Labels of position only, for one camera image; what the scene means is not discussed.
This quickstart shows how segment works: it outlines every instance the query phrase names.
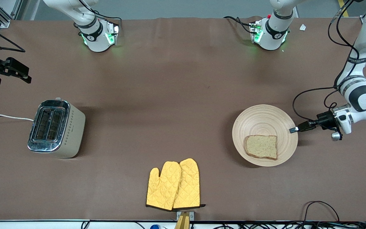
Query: oven mitt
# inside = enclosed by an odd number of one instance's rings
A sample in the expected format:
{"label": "oven mitt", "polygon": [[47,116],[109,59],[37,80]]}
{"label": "oven mitt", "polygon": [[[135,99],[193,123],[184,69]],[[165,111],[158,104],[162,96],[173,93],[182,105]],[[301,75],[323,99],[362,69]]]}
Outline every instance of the oven mitt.
{"label": "oven mitt", "polygon": [[153,168],[149,174],[146,206],[171,211],[177,195],[181,176],[180,165],[175,161],[167,161],[159,176],[159,169]]}
{"label": "oven mitt", "polygon": [[188,158],[180,162],[181,177],[173,211],[204,207],[200,204],[200,173],[196,161]]}

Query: brown tablecloth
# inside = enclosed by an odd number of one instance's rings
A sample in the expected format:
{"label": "brown tablecloth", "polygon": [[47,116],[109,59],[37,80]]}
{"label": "brown tablecloth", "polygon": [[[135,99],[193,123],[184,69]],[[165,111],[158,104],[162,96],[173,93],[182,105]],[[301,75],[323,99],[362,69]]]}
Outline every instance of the brown tablecloth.
{"label": "brown tablecloth", "polygon": [[[293,97],[333,85],[349,52],[327,38],[329,21],[295,19],[286,43],[265,51],[226,19],[130,20],[122,46],[102,53],[84,46],[72,21],[11,22],[2,33],[26,53],[0,58],[17,58],[33,80],[2,77],[0,113],[32,118],[42,101],[61,97],[87,120],[78,156],[56,159],[27,149],[31,122],[0,118],[0,219],[174,219],[145,207],[149,171],[194,158],[207,204],[197,220],[299,220],[311,200],[341,220],[366,220],[366,121],[340,142],[330,131],[300,133],[293,157],[273,168],[248,163],[231,138],[238,114],[257,104],[303,121]],[[340,27],[353,42],[360,22]],[[327,93],[296,106],[314,117]],[[334,217],[313,206],[308,219]]]}

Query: toaster slot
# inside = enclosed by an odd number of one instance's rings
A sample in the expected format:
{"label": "toaster slot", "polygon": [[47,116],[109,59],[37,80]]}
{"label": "toaster slot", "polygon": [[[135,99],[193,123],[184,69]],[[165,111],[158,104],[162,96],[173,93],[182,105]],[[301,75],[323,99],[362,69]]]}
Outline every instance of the toaster slot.
{"label": "toaster slot", "polygon": [[45,139],[46,130],[48,129],[49,125],[49,117],[51,115],[51,110],[43,110],[41,115],[39,116],[39,122],[37,131],[35,134],[36,140],[42,140]]}
{"label": "toaster slot", "polygon": [[63,110],[55,110],[53,112],[51,126],[49,128],[48,136],[46,138],[47,140],[50,140],[50,141],[55,141],[56,140],[57,131],[60,127],[62,114],[63,114]]}

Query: stainless steel toaster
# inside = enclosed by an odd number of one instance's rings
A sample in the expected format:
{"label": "stainless steel toaster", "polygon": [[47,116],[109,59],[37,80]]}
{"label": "stainless steel toaster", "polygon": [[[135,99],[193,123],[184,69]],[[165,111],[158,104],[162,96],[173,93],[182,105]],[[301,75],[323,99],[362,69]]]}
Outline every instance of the stainless steel toaster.
{"label": "stainless steel toaster", "polygon": [[74,157],[80,148],[84,124],[85,115],[71,103],[60,98],[46,100],[36,112],[28,148],[57,158]]}

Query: white cable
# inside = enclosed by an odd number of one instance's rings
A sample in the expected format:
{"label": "white cable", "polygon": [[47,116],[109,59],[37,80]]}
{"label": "white cable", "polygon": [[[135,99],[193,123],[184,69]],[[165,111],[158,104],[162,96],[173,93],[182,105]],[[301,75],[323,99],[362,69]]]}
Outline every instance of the white cable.
{"label": "white cable", "polygon": [[4,115],[4,114],[0,114],[0,116],[10,118],[10,119],[22,119],[22,120],[33,121],[33,119],[13,117],[13,116],[8,116],[8,115]]}

